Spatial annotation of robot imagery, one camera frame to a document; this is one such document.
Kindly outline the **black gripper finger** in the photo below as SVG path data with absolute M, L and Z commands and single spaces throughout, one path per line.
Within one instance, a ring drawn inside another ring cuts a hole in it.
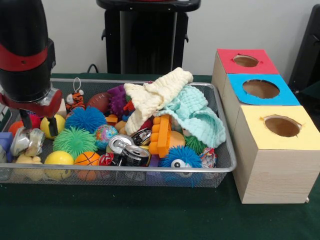
M 27 110 L 20 110 L 20 117 L 26 129 L 32 129 L 32 121 Z
M 57 120 L 54 116 L 48 118 L 48 128 L 52 137 L 56 137 L 59 134 Z

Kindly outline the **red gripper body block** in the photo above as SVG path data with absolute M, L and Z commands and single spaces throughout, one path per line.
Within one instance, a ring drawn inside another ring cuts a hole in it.
M 37 101 L 17 102 L 0 93 L 0 103 L 13 109 L 34 112 L 40 117 L 52 118 L 58 112 L 62 101 L 62 91 L 51 89 L 48 94 Z

